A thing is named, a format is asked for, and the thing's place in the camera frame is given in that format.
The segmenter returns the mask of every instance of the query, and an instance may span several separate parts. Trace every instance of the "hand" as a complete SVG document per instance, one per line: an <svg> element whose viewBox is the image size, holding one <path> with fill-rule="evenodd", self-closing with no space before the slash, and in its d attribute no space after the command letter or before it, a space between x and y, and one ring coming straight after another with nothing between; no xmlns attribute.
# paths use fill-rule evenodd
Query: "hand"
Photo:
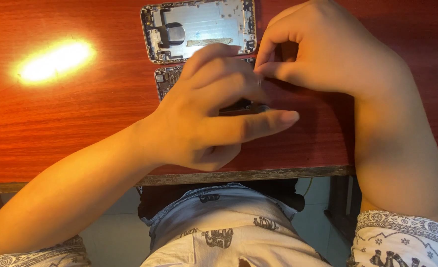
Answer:
<svg viewBox="0 0 438 267"><path fill-rule="evenodd" d="M284 62L270 61L278 44ZM311 0L275 16L263 34L255 70L297 86L362 99L413 83L405 62L331 0Z"/></svg>
<svg viewBox="0 0 438 267"><path fill-rule="evenodd" d="M238 50L214 44L196 52L157 110L140 121L158 162L214 171L240 152L241 143L281 132L298 120L297 112L284 110L218 116L219 109L240 98L268 102L250 65L230 58Z"/></svg>

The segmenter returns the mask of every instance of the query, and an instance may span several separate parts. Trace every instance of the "worn table edge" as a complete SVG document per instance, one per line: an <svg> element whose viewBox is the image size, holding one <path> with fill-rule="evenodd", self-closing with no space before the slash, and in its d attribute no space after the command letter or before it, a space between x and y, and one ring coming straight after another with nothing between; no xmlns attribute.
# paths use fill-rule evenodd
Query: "worn table edge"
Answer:
<svg viewBox="0 0 438 267"><path fill-rule="evenodd" d="M269 169L256 171L147 175L135 186L173 185L188 183L233 182L262 179L292 179L305 177L353 175L353 166L324 166ZM27 182L0 182L0 194L18 192Z"/></svg>

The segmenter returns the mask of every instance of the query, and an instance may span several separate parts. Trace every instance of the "white patterned shirt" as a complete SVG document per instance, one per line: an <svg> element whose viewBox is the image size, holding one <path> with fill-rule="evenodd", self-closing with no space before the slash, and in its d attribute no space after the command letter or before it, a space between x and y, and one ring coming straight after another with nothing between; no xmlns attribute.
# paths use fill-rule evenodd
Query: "white patterned shirt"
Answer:
<svg viewBox="0 0 438 267"><path fill-rule="evenodd" d="M326 267L290 221L296 211L237 183L187 192L152 220L141 267ZM90 267L78 236L54 247L0 256L0 267ZM359 215L348 267L438 267L438 223L386 211Z"/></svg>

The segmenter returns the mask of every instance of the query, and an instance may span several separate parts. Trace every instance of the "person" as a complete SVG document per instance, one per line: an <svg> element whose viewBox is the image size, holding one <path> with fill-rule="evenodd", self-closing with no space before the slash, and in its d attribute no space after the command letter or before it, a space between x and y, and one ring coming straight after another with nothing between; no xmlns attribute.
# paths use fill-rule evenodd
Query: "person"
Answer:
<svg viewBox="0 0 438 267"><path fill-rule="evenodd" d="M275 62L278 45L288 49ZM241 143L295 124L298 113L286 110L217 116L242 97L267 103L256 73L355 99L363 197L347 265L438 266L438 149L407 64L330 0L273 18L255 73L231 58L237 50L199 50L151 115L55 163L17 193L0 210L0 267L90 266L77 234L141 177L164 164L217 170ZM293 229L295 212L239 183L188 191L146 220L151 253L142 266L329 266Z"/></svg>

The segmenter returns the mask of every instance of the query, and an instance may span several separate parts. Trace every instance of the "red wooden table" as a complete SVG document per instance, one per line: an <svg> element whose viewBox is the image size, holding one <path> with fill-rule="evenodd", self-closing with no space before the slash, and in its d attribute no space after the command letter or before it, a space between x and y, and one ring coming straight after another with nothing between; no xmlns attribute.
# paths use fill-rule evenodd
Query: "red wooden table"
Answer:
<svg viewBox="0 0 438 267"><path fill-rule="evenodd" d="M160 0L0 0L0 192L19 190L46 167L144 118L158 106L139 18ZM301 1L255 0L257 34ZM410 65L438 143L438 1L341 0ZM17 67L65 40L95 56L75 73L37 85ZM243 145L218 173L178 166L141 184L278 179L353 172L353 100L266 81L272 107L297 110L291 129Z"/></svg>

